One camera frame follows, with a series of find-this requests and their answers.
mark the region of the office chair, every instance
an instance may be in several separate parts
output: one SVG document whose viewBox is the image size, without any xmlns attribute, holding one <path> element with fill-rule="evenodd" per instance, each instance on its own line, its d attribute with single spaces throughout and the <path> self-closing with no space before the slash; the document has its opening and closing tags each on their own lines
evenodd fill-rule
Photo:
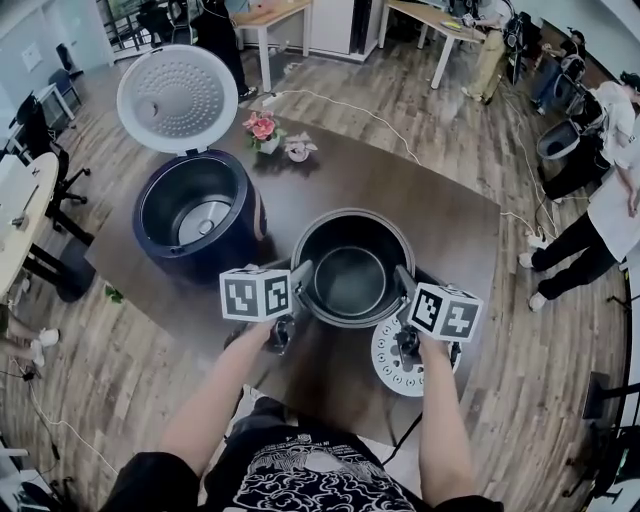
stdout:
<svg viewBox="0 0 640 512">
<path fill-rule="evenodd" d="M 73 86 L 73 82 L 71 81 L 71 75 L 69 75 L 67 70 L 62 68 L 56 70 L 53 75 L 49 77 L 49 85 L 51 84 L 56 84 L 56 87 L 58 88 L 58 91 L 60 91 L 62 97 L 64 97 L 68 92 L 72 92 L 76 97 L 76 100 L 78 100 L 78 103 L 82 104 L 80 96 L 78 96 L 78 91 L 76 91 L 76 88 Z"/>
<path fill-rule="evenodd" d="M 73 201 L 79 201 L 81 204 L 86 204 L 87 198 L 85 196 L 72 194 L 69 192 L 69 189 L 80 176 L 89 176 L 91 171 L 89 169 L 82 168 L 71 178 L 66 179 L 69 172 L 69 153 L 62 149 L 62 146 L 53 140 L 53 132 L 51 132 L 47 126 L 42 105 L 38 100 L 36 100 L 33 94 L 30 94 L 18 108 L 16 117 L 12 121 L 11 125 L 15 122 L 18 122 L 23 126 L 25 146 L 34 159 L 44 153 L 52 151 L 57 153 L 59 161 L 58 177 L 53 191 L 53 198 L 49 202 L 47 211 L 59 210 L 62 201 L 65 199 L 71 199 Z M 55 220 L 53 221 L 53 229 L 56 231 L 62 231 L 62 228 Z"/>
</svg>

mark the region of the person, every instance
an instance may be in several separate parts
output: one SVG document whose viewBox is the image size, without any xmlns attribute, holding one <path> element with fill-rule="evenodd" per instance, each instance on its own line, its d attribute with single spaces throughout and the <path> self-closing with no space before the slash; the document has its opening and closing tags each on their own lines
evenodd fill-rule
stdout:
<svg viewBox="0 0 640 512">
<path fill-rule="evenodd" d="M 588 183 L 602 179 L 614 163 L 614 155 L 629 144 L 636 119 L 633 104 L 640 105 L 640 76 L 624 72 L 620 82 L 604 82 L 592 90 L 606 111 L 605 129 L 583 136 L 564 168 L 543 183 L 549 199 L 560 202 Z"/>
<path fill-rule="evenodd" d="M 198 31 L 196 46 L 214 53 L 227 65 L 236 81 L 240 101 L 254 98 L 258 88 L 247 86 L 245 81 L 236 33 L 224 0 L 203 0 L 201 5 L 203 13 L 191 22 Z"/>
<path fill-rule="evenodd" d="M 545 44 L 542 46 L 542 51 L 554 57 L 555 60 L 547 63 L 546 72 L 531 101 L 535 103 L 538 114 L 545 115 L 546 108 L 554 97 L 556 81 L 562 74 L 562 61 L 572 55 L 578 55 L 582 60 L 586 57 L 584 35 L 579 30 L 571 30 L 571 38 L 564 41 L 560 48 L 556 50 L 550 44 Z"/>
<path fill-rule="evenodd" d="M 200 390 L 168 424 L 159 451 L 135 455 L 120 471 L 102 512 L 196 509 L 200 478 L 223 440 L 272 325 L 256 324 L 226 348 Z M 426 376 L 419 449 L 422 500 L 392 480 L 355 434 L 304 417 L 298 426 L 286 425 L 283 408 L 261 398 L 256 402 L 260 410 L 236 423 L 206 476 L 207 500 L 200 510 L 503 510 L 500 503 L 476 495 L 446 346 L 420 334 L 420 353 Z"/>
<path fill-rule="evenodd" d="M 499 64 L 506 51 L 502 31 L 512 16 L 513 8 L 509 2 L 494 0 L 486 11 L 485 19 L 474 19 L 471 22 L 474 27 L 485 27 L 489 33 L 480 50 L 480 57 L 473 72 L 471 84 L 461 88 L 465 96 L 478 102 L 491 98 L 499 73 Z"/>
<path fill-rule="evenodd" d="M 569 268 L 540 282 L 537 293 L 529 299 L 532 311 L 539 311 L 548 300 L 568 290 L 592 283 L 616 262 L 622 262 L 640 242 L 640 140 L 616 154 L 615 166 L 615 172 L 591 197 L 585 214 L 546 249 L 518 257 L 524 268 L 542 272 L 584 250 Z"/>
<path fill-rule="evenodd" d="M 30 341 L 29 347 L 23 347 L 9 339 L 9 335 Z M 36 366 L 44 366 L 44 348 L 58 343 L 58 329 L 42 329 L 36 332 L 21 322 L 5 304 L 0 304 L 0 352 L 33 361 Z"/>
</svg>

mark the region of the round table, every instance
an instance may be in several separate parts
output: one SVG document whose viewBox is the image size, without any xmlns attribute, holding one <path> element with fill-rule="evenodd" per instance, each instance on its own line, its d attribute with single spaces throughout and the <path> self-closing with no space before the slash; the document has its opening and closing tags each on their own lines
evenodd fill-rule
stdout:
<svg viewBox="0 0 640 512">
<path fill-rule="evenodd" d="M 38 178 L 38 186 L 25 209 L 27 227 L 11 230 L 3 240 L 4 247 L 0 251 L 0 297 L 8 292 L 18 272 L 24 268 L 53 284 L 63 301 L 74 302 L 86 293 L 95 275 L 93 267 L 84 259 L 93 236 L 64 213 L 49 206 L 58 176 L 58 158 L 54 153 L 39 156 L 25 172 Z M 59 258 L 34 243 L 42 232 L 45 217 L 55 219 L 74 236 Z"/>
</svg>

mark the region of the shoe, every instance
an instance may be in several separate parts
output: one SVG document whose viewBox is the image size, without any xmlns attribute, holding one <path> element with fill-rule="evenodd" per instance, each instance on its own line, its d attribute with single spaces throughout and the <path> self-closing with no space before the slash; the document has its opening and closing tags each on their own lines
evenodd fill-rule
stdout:
<svg viewBox="0 0 640 512">
<path fill-rule="evenodd" d="M 42 329 L 38 341 L 42 343 L 44 348 L 52 347 L 60 340 L 60 331 L 58 329 Z"/>
<path fill-rule="evenodd" d="M 44 352 L 42 351 L 42 343 L 38 340 L 31 342 L 31 360 L 36 366 L 42 368 L 44 366 Z"/>
<path fill-rule="evenodd" d="M 247 92 L 239 95 L 239 101 L 247 101 L 255 98 L 257 95 L 258 95 L 258 88 L 249 87 L 249 90 Z"/>
<path fill-rule="evenodd" d="M 547 303 L 547 299 L 540 292 L 536 293 L 529 299 L 529 309 L 534 313 L 537 313 Z"/>
<path fill-rule="evenodd" d="M 533 254 L 530 252 L 523 252 L 518 256 L 518 263 L 522 268 L 533 268 L 533 261 L 531 261 Z"/>
</svg>

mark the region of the table leg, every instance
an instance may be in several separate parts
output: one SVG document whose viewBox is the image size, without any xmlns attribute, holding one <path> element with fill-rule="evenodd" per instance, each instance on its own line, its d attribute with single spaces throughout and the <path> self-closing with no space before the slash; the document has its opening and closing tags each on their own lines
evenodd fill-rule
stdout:
<svg viewBox="0 0 640 512">
<path fill-rule="evenodd" d="M 237 28 L 235 32 L 236 32 L 236 41 L 238 43 L 238 50 L 242 51 L 244 50 L 244 32 L 242 31 L 241 28 Z"/>
<path fill-rule="evenodd" d="M 447 40 L 444 43 L 444 48 L 442 49 L 442 55 L 440 55 L 440 60 L 438 61 L 436 73 L 435 75 L 433 75 L 433 80 L 431 81 L 432 89 L 437 89 L 440 86 L 442 73 L 444 73 L 444 68 L 447 65 L 447 61 L 449 60 L 449 54 L 451 53 L 451 48 L 453 47 L 453 43 L 455 40 L 455 37 L 447 36 Z"/>
<path fill-rule="evenodd" d="M 309 56 L 311 46 L 311 4 L 304 9 L 304 34 L 302 34 L 302 55 Z"/>
<path fill-rule="evenodd" d="M 389 23 L 390 7 L 385 3 L 380 20 L 380 34 L 378 34 L 378 48 L 384 48 L 384 40 L 387 37 L 387 23 Z"/>
<path fill-rule="evenodd" d="M 59 209 L 52 207 L 47 208 L 47 217 L 58 222 L 64 229 L 66 229 L 87 247 L 93 243 L 93 235 L 84 231 L 80 226 L 73 222 Z"/>
<path fill-rule="evenodd" d="M 258 48 L 260 50 L 260 68 L 262 69 L 262 89 L 271 92 L 271 71 L 269 69 L 269 38 L 267 27 L 258 29 Z"/>
<path fill-rule="evenodd" d="M 31 272 L 38 277 L 41 277 L 56 288 L 62 288 L 65 290 L 69 290 L 71 293 L 77 293 L 77 286 L 73 281 L 65 278 L 62 274 L 58 274 L 53 270 L 49 270 L 47 267 L 45 267 L 35 259 L 27 258 L 26 260 L 24 260 L 22 266 L 26 271 Z"/>
<path fill-rule="evenodd" d="M 422 50 L 424 48 L 424 40 L 427 37 L 427 31 L 429 30 L 429 25 L 423 23 L 422 30 L 420 30 L 420 39 L 418 39 L 418 49 Z"/>
<path fill-rule="evenodd" d="M 75 120 L 76 116 L 74 116 L 73 112 L 71 112 L 69 105 L 67 105 L 67 102 L 64 101 L 64 98 L 62 97 L 62 94 L 60 94 L 60 91 L 58 90 L 57 87 L 53 88 L 53 95 L 56 97 L 56 100 L 58 100 L 60 107 L 62 108 L 62 110 L 64 110 L 64 113 L 67 114 L 69 119 L 71 121 Z"/>
</svg>

